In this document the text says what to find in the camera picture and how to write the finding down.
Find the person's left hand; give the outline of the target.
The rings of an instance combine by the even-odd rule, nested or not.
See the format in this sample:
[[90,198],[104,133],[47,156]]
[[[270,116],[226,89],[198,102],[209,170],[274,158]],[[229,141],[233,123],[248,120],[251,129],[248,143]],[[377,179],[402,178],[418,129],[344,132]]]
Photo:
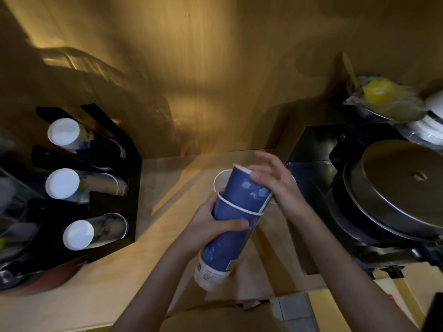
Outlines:
[[178,237],[179,248],[189,253],[191,257],[210,241],[221,234],[212,233],[212,225],[217,221],[212,216],[212,209],[218,195],[213,193],[195,212],[191,221]]

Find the person's right hand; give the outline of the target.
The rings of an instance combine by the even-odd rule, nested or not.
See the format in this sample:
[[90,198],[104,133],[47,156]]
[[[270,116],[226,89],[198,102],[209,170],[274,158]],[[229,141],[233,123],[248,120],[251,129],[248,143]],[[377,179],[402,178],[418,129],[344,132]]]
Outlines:
[[295,179],[284,163],[275,155],[256,151],[255,155],[267,165],[252,165],[250,170],[263,171],[274,176],[274,198],[288,220],[295,221],[302,216],[309,205],[304,200]]

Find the blue paper cup stack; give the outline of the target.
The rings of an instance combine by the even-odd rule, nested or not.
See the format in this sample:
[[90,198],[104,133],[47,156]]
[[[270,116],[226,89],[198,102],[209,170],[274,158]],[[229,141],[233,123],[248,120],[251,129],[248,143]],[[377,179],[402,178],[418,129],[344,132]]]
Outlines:
[[212,211],[213,218],[216,221],[244,219],[248,221],[248,229],[223,233],[202,248],[194,279],[206,291],[215,290],[230,275],[241,251],[263,215],[263,212],[248,211],[225,200],[221,191],[217,194]]

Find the person's left forearm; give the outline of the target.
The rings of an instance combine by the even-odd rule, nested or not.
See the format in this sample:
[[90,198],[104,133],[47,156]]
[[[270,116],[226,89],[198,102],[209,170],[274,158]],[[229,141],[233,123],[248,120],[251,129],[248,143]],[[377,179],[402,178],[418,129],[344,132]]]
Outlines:
[[176,239],[110,332],[158,332],[186,266],[203,246],[197,241]]

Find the person's right forearm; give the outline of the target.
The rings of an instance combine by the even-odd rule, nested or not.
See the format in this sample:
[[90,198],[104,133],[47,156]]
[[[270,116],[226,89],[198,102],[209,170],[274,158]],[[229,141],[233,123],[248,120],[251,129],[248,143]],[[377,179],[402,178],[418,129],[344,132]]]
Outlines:
[[306,204],[281,206],[298,230],[352,332],[419,332],[398,305],[353,261]]

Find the white paper cup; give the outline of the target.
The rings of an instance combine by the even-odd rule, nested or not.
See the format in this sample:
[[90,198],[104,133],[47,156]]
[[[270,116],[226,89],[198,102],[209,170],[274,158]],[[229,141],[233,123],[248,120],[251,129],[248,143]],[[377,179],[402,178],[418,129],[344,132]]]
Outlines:
[[227,199],[226,199],[226,197],[223,196],[223,191],[225,190],[225,188],[228,184],[232,170],[233,169],[225,169],[225,170],[219,172],[213,180],[214,193],[221,195],[222,198],[224,198],[225,200],[227,200]]

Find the black cup sealing machine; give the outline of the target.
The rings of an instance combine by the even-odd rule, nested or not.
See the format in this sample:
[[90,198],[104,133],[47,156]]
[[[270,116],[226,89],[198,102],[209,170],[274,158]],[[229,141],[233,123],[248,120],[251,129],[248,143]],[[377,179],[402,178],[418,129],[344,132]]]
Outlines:
[[285,164],[309,205],[366,273],[380,268],[402,277],[402,267],[417,262],[443,273],[443,237],[424,240],[391,232],[360,210],[346,190],[347,161],[360,159],[371,144],[391,139],[408,141],[387,123],[308,126]]

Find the black cup dispenser rack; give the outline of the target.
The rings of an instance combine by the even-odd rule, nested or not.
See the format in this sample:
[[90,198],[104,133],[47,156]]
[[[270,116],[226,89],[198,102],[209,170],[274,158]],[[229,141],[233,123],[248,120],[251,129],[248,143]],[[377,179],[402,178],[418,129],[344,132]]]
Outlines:
[[[140,194],[140,179],[142,159],[132,139],[96,104],[81,105],[97,124],[112,134],[112,140],[121,144],[127,159],[118,159],[116,155],[105,155],[98,145],[93,145],[97,151],[95,158],[104,159],[110,165],[111,174],[117,174],[129,183],[129,193],[117,196],[93,191],[89,202],[76,204],[71,201],[56,199],[32,199],[28,202],[27,219],[42,224],[33,240],[30,250],[35,260],[43,263],[61,265],[73,260],[80,264],[92,263],[132,244],[136,240],[136,222]],[[129,232],[122,239],[104,246],[86,249],[78,252],[70,251],[62,243],[62,230],[75,220],[101,216],[106,213],[118,213],[129,222]]]

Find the round metal lid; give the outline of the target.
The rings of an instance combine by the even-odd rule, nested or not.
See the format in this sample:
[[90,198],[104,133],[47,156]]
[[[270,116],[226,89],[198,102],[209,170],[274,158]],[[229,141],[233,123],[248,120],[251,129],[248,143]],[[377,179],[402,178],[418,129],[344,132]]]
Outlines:
[[347,161],[351,199],[375,223],[416,239],[443,237],[443,155],[405,140],[368,146]]

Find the wooden stick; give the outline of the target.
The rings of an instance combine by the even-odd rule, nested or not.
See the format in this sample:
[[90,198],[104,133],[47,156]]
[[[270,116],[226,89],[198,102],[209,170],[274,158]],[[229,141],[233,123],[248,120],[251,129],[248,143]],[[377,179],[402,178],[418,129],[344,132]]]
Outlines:
[[343,62],[343,65],[345,67],[345,70],[348,73],[348,75],[350,77],[350,80],[353,83],[355,91],[357,91],[357,90],[359,90],[361,88],[361,85],[360,85],[360,83],[358,81],[358,78],[357,78],[355,72],[354,72],[351,60],[350,60],[349,56],[347,55],[347,53],[345,51],[342,51],[341,56],[342,56],[342,62]]

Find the brown printed cup stack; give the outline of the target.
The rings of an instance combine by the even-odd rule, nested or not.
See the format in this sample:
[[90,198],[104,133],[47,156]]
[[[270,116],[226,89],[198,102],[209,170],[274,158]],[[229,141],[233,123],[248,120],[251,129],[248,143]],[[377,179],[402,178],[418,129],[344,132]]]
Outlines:
[[100,247],[125,237],[129,223],[118,213],[108,213],[71,223],[63,233],[63,243],[72,251]]

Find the wrapped bowl with yellow food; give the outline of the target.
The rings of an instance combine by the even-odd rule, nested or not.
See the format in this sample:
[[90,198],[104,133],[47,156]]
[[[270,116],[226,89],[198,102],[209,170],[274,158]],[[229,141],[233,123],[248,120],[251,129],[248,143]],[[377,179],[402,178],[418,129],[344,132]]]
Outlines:
[[406,123],[421,120],[429,111],[421,97],[410,87],[388,78],[360,75],[357,89],[350,80],[346,84],[348,98],[344,105],[363,119],[373,122]]

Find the pale printed cup stack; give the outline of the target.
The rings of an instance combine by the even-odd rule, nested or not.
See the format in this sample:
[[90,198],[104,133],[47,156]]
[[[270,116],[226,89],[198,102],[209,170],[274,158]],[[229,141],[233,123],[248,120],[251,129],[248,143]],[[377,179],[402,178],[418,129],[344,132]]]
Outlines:
[[126,196],[129,186],[125,180],[108,173],[62,168],[49,175],[45,190],[51,198],[86,204],[90,201],[90,192]]

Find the stack of white lids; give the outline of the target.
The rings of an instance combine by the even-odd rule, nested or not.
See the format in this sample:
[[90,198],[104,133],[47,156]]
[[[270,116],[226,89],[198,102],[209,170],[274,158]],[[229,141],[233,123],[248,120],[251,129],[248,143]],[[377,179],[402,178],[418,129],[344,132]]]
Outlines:
[[425,100],[429,109],[419,121],[397,124],[396,130],[408,141],[443,153],[443,90]]

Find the blue printed cup stack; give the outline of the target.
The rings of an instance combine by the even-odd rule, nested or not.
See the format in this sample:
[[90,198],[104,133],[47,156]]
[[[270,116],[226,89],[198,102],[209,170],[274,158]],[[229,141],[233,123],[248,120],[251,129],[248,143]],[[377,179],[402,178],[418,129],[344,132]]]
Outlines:
[[116,141],[103,137],[71,118],[54,121],[47,130],[48,139],[55,145],[79,156],[96,167],[103,167],[92,159],[91,142],[97,141],[101,149],[126,159],[126,150]]

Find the red round tray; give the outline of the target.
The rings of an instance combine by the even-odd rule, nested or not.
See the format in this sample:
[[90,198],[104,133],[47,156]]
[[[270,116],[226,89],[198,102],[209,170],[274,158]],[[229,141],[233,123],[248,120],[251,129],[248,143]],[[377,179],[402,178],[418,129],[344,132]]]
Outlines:
[[14,287],[0,290],[0,296],[32,296],[56,289],[73,278],[86,262],[87,255],[83,255],[52,269],[27,275]]

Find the clear plastic container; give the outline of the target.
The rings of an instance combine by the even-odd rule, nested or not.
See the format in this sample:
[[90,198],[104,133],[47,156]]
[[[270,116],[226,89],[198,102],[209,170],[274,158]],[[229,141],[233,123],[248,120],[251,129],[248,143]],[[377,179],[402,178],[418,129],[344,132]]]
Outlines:
[[44,196],[0,167],[0,265],[19,258],[40,229],[29,222],[29,202]]

